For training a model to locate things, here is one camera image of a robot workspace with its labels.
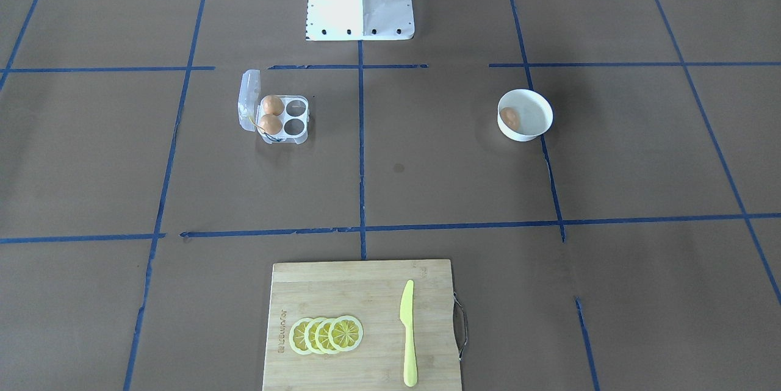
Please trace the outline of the clear plastic egg box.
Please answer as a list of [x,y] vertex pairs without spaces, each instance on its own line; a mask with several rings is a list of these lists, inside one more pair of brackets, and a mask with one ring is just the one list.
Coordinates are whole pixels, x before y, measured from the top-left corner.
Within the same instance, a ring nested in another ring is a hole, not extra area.
[[309,100],[300,95],[262,94],[259,70],[242,75],[237,99],[238,122],[268,144],[300,145],[309,138]]

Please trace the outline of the brown egg from bowl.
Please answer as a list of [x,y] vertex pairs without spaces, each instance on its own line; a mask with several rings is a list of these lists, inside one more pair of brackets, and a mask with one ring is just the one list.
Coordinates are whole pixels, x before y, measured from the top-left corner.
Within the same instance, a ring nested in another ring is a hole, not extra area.
[[499,117],[503,124],[511,131],[519,133],[520,116],[516,109],[512,107],[503,107],[499,110]]

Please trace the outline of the brown egg lower in box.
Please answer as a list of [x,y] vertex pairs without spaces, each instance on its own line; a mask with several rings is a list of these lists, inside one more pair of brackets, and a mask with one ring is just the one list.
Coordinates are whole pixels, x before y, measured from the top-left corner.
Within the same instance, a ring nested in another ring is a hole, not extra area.
[[257,126],[262,133],[275,137],[279,134],[284,125],[282,119],[273,113],[266,113],[257,122]]

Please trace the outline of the brown egg in box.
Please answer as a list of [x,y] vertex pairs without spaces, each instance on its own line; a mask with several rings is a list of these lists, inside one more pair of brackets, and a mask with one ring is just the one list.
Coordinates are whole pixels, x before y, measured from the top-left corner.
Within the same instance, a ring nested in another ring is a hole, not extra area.
[[275,137],[279,134],[284,125],[282,119],[273,113],[266,113],[257,122],[257,126],[262,133]]
[[267,95],[261,99],[261,109],[264,114],[280,116],[284,113],[285,104],[277,95]]

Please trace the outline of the brown egg upper in box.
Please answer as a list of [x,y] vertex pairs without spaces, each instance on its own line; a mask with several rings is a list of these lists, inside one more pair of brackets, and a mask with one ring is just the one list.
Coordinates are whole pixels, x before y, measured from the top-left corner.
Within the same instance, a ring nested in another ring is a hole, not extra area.
[[267,95],[261,99],[261,109],[264,114],[280,116],[284,113],[285,104],[277,95]]

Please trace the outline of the bamboo cutting board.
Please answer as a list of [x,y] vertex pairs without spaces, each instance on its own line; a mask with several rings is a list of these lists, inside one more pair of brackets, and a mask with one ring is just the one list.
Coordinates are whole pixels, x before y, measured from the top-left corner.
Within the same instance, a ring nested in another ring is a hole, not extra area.
[[[418,383],[403,383],[401,295],[414,281]],[[272,269],[264,390],[460,390],[452,263],[447,259],[277,263]],[[295,354],[301,318],[352,315],[364,335],[352,351]]]

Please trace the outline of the white bowl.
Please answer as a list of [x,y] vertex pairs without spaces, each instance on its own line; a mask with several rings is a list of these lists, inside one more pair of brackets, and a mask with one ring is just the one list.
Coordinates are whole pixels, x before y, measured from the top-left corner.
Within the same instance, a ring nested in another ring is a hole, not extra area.
[[[499,117],[499,110],[512,107],[520,116],[519,133],[509,130]],[[554,112],[549,102],[530,89],[513,89],[500,97],[497,103],[497,127],[511,140],[525,143],[544,135],[552,127]]]

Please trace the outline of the lemon slice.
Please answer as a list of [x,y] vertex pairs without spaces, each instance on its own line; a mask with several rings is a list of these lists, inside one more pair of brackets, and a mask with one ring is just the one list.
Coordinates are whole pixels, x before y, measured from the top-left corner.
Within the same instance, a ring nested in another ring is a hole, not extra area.
[[362,322],[352,315],[339,316],[330,322],[329,343],[341,353],[355,350],[360,345],[363,335]]
[[318,350],[313,350],[311,345],[307,345],[307,342],[309,341],[309,331],[307,330],[307,327],[311,321],[312,318],[301,318],[290,327],[289,343],[295,354],[301,356],[320,354]]
[[330,341],[330,328],[334,323],[333,318],[324,318],[318,324],[314,330],[314,342],[318,349],[324,354],[337,354],[338,349],[335,349],[334,344]]
[[322,347],[318,343],[318,328],[326,318],[311,318],[304,328],[304,344],[311,354],[324,354]]

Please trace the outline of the yellow plastic knife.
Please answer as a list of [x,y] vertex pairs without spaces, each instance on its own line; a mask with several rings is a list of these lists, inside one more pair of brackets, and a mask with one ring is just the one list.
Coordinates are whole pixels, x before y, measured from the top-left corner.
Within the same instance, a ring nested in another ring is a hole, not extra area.
[[414,336],[414,281],[408,279],[400,299],[399,319],[405,329],[403,383],[415,387],[418,383],[417,354]]

